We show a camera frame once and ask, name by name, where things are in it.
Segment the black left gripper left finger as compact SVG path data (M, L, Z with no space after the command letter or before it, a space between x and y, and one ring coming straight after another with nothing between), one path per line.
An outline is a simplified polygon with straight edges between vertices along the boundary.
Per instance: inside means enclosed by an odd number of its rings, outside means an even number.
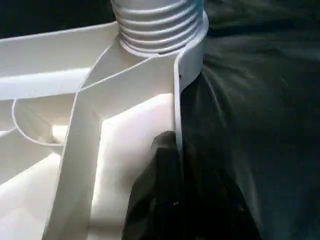
M175 132L157 135L149 153L131 188L122 239L181 240L183 183Z

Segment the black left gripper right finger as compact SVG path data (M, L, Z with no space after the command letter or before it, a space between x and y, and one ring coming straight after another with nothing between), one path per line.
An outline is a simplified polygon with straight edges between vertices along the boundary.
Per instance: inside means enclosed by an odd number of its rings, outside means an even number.
M189 240L260 240L244 196L211 160L183 156L183 178Z

